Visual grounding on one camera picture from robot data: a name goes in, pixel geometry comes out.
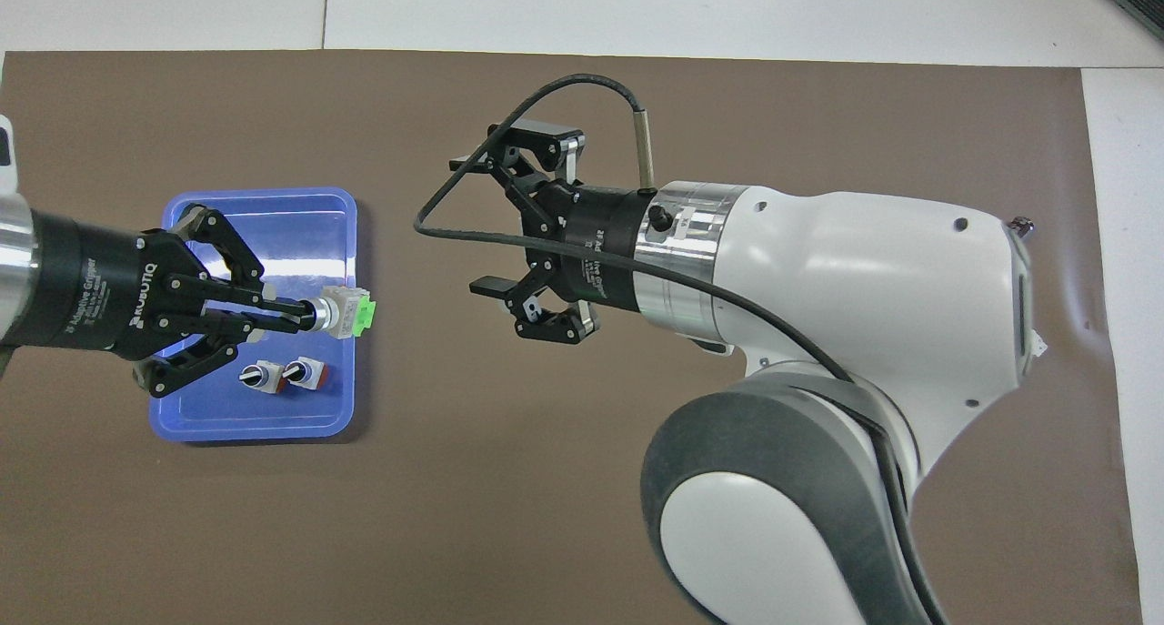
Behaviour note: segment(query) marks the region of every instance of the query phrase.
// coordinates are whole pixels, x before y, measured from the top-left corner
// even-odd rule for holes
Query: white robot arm
[[[585,185],[582,132],[520,119],[573,83],[631,104],[639,190]],[[450,169],[416,228],[525,249],[519,282],[470,284],[520,338],[579,343],[598,329],[599,303],[747,356],[745,379],[660,427],[643,468],[647,534],[695,608],[732,624],[945,622],[913,549],[910,497],[1038,351],[1030,220],[885,194],[656,190],[646,112],[595,74],[544,86]],[[425,225],[466,173],[501,183],[523,235]],[[545,311],[547,289],[569,307]]]

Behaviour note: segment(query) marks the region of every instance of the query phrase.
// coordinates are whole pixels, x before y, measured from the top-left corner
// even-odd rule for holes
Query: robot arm
[[[525,248],[521,279],[470,284],[503,303],[523,339],[579,343],[597,331],[592,305],[604,305],[639,311],[708,353],[745,353],[747,377],[677,410],[643,469],[648,537],[704,615],[944,623],[913,549],[909,503],[1037,351],[1021,240],[1030,221],[885,194],[794,198],[705,182],[656,190],[645,127],[639,189],[585,185],[582,132],[520,119],[568,79],[452,162],[418,230]],[[464,173],[502,185],[521,236],[425,226]],[[541,308],[544,290],[569,307]]]
[[[30,209],[16,193],[12,125],[0,116],[0,372],[21,346],[106,350],[134,361],[161,398],[220,369],[263,332],[353,335],[365,290],[328,286],[288,300],[226,215],[192,206],[170,230],[113,232]],[[207,243],[228,279],[212,277],[187,243]],[[207,301],[248,311],[207,308]],[[171,356],[163,348],[196,335]]]

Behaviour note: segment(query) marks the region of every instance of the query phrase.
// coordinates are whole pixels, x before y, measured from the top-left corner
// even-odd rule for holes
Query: robotiq logo
[[[134,310],[134,318],[129,319],[129,327],[146,329],[146,322],[142,322],[142,311],[146,311],[149,290],[150,286],[154,286],[154,272],[157,272],[157,264],[146,264],[146,270],[142,271],[141,293],[137,293],[137,308]]]

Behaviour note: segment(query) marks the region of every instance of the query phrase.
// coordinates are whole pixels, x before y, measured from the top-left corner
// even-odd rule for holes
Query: brown work surface
[[[136,230],[187,190],[342,186],[379,314],[333,443],[165,442],[126,361],[17,351],[0,622],[698,623],[651,553],[639,467],[741,358],[615,310],[579,347],[517,340],[467,284],[518,276],[520,253],[411,228],[449,157],[572,71],[651,107],[660,180],[1031,215],[1050,353],[947,452],[915,531],[954,625],[1140,622],[1078,71],[438,52],[9,54],[34,207]],[[612,94],[534,115],[587,132],[584,180],[633,185]],[[516,212],[470,177],[435,222],[511,232]]]

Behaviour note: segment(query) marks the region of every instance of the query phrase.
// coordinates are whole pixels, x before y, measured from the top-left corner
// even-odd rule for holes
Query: metal cylinder
[[[670,215],[669,228],[659,232],[647,218],[639,223],[634,260],[715,282],[719,236],[736,199],[748,186],[723,183],[670,182],[652,199]],[[710,294],[658,277],[634,275],[639,311],[653,324],[696,339],[719,340]]]
[[[139,235],[42,211],[33,211],[31,220],[37,255],[31,298],[3,343],[112,350],[152,289],[156,264],[142,262]],[[147,331],[144,322],[129,327]]]
[[[0,194],[0,340],[24,313],[38,271],[33,211],[20,194]]]

